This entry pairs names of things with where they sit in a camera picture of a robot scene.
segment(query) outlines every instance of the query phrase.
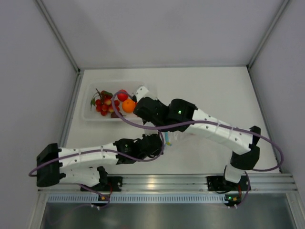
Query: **red cherry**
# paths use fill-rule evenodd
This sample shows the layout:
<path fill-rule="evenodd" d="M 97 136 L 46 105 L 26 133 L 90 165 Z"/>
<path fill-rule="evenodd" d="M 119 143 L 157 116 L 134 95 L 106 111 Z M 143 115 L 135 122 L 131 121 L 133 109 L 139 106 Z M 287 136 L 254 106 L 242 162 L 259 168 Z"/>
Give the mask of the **red cherry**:
<path fill-rule="evenodd" d="M 108 106 L 107 106 L 106 104 L 103 104 L 103 105 L 101 106 L 101 110 L 102 110 L 102 111 L 108 111 Z"/>
<path fill-rule="evenodd" d="M 114 105 L 115 105 L 115 106 L 120 105 L 120 101 L 119 101 L 119 100 L 114 100 Z"/>
<path fill-rule="evenodd" d="M 112 107 L 111 105 L 108 107 L 108 111 L 109 111 L 110 113 L 114 112 L 114 109 L 113 109 L 113 107 Z"/>
<path fill-rule="evenodd" d="M 102 110 L 102 106 L 101 106 L 101 105 L 97 105 L 97 106 L 95 107 L 95 110 L 96 110 L 97 112 L 100 112 L 100 111 Z"/>
<path fill-rule="evenodd" d="M 101 105 L 102 104 L 102 102 L 101 102 L 101 100 L 100 99 L 97 99 L 96 101 L 95 101 L 95 105 Z"/>
<path fill-rule="evenodd" d="M 107 115 L 107 111 L 101 111 L 101 115 L 106 116 Z"/>
<path fill-rule="evenodd" d="M 109 106 L 111 104 L 111 100 L 110 99 L 105 99 L 104 100 L 104 104 Z"/>

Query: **purple cable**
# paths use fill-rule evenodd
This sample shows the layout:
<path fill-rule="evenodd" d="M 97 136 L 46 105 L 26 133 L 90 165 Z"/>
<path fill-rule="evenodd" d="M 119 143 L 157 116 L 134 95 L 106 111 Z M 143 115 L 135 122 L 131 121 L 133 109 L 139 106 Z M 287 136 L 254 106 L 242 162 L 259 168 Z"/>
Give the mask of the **purple cable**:
<path fill-rule="evenodd" d="M 135 127 L 138 127 L 138 128 L 141 128 L 141 129 L 147 129 L 147 130 L 164 130 L 164 129 L 170 129 L 170 128 L 174 128 L 174 127 L 179 127 L 179 126 L 183 126 L 183 125 L 191 125 L 191 124 L 196 124 L 196 123 L 201 123 L 201 124 L 210 124 L 210 125 L 218 125 L 220 127 L 223 127 L 223 128 L 226 128 L 226 129 L 229 129 L 229 130 L 235 130 L 235 131 L 239 131 L 239 132 L 242 132 L 242 133 L 246 133 L 246 134 L 251 134 L 251 135 L 254 135 L 256 137 L 259 137 L 263 140 L 265 140 L 266 142 L 269 142 L 270 144 L 272 144 L 277 150 L 278 152 L 280 153 L 281 155 L 281 161 L 280 163 L 275 166 L 275 167 L 272 167 L 272 168 L 268 168 L 268 169 L 253 169 L 253 171 L 257 171 L 257 172 L 268 172 L 268 171 L 272 171 L 272 170 L 275 170 L 277 168 L 279 168 L 283 162 L 284 162 L 284 154 L 281 150 L 281 148 L 276 144 L 274 143 L 273 141 L 271 141 L 270 139 L 260 135 L 260 134 L 257 134 L 255 132 L 252 132 L 252 131 L 249 131 L 249 130 L 244 130 L 244 129 L 240 129 L 238 127 L 232 127 L 232 126 L 228 126 L 228 125 L 223 125 L 223 124 L 218 124 L 216 122 L 211 122 L 211 121 L 205 121 L 205 120 L 197 120 L 197 121 L 187 121 L 187 122 L 183 122 L 183 123 L 177 123 L 177 124 L 172 124 L 172 125 L 164 125 L 164 126 L 157 126 L 157 127 L 153 127 L 153 126 L 144 126 L 144 125 L 139 125 L 139 124 L 136 124 L 136 123 L 133 123 L 129 120 L 127 120 L 126 118 L 124 118 L 122 115 L 120 115 L 119 111 L 116 109 L 115 107 L 115 104 L 114 104 L 114 100 L 115 100 L 115 97 L 118 95 L 118 94 L 126 94 L 128 95 L 130 98 L 132 98 L 131 95 L 129 95 L 128 93 L 126 92 L 122 92 L 122 91 L 118 91 L 117 93 L 115 93 L 111 99 L 111 103 L 112 103 L 112 107 L 114 109 L 114 112 L 116 113 L 116 115 L 122 119 L 124 122 L 132 125 L 132 126 L 135 126 Z"/>
<path fill-rule="evenodd" d="M 82 208 L 82 207 L 89 207 L 91 206 L 91 204 L 81 204 L 81 205 L 78 205 L 74 208 L 72 208 L 70 211 L 68 211 L 66 214 L 64 214 L 63 216 L 61 216 L 58 220 L 56 220 L 55 222 L 51 222 L 51 219 L 50 219 L 50 211 L 49 209 L 47 210 L 47 221 L 48 223 L 53 226 L 55 224 L 58 224 L 60 221 L 62 221 L 63 219 L 65 219 L 67 216 L 69 216 L 73 211 L 75 211 L 76 209 L 79 209 L 79 208 Z"/>
<path fill-rule="evenodd" d="M 242 201 L 237 205 L 238 207 L 241 206 L 241 204 L 244 203 L 245 199 L 247 198 L 248 194 L 249 194 L 249 191 L 250 191 L 250 178 L 249 178 L 249 175 L 247 174 L 247 172 L 245 171 L 244 172 L 246 174 L 246 177 L 247 177 L 247 180 L 248 180 L 248 187 L 247 187 L 247 191 L 244 195 L 244 198 L 242 199 Z"/>
<path fill-rule="evenodd" d="M 108 203 L 106 204 L 106 205 L 108 205 L 109 204 L 109 202 L 110 202 L 110 198 L 107 196 L 107 195 L 103 195 L 102 193 L 100 193 L 100 192 L 97 192 L 97 191 L 94 191 L 93 189 L 91 189 L 91 188 L 88 188 L 87 186 L 85 186 L 85 185 L 82 185 L 82 184 L 78 184 L 80 187 L 82 187 L 83 189 L 85 189 L 85 190 L 87 190 L 87 191 L 89 191 L 89 192 L 93 192 L 93 193 L 95 193 L 95 194 L 97 194 L 97 195 L 99 195 L 100 197 L 101 197 L 101 199 L 103 199 L 103 198 L 105 198 L 105 199 L 107 199 L 108 200 Z"/>
<path fill-rule="evenodd" d="M 95 153 L 95 152 L 100 152 L 99 149 L 95 149 L 95 150 L 89 150 L 89 151 L 85 151 L 85 152 L 82 152 L 81 154 L 90 154 L 90 153 Z M 53 162 L 56 162 L 56 161 L 60 161 L 60 160 L 63 160 L 63 159 L 67 159 L 67 158 L 70 158 L 70 157 L 73 157 L 73 156 L 78 156 L 79 154 L 76 153 L 76 154 L 70 154 L 70 155 L 66 155 L 66 156 L 61 156 L 61 157 L 58 157 L 58 158 L 55 158 L 55 159 L 52 159 L 50 161 L 47 161 L 39 166 L 37 166 L 36 168 L 32 169 L 30 172 L 29 172 L 29 177 L 35 177 L 36 175 L 33 175 L 34 172 L 36 172 L 37 170 L 53 163 Z"/>

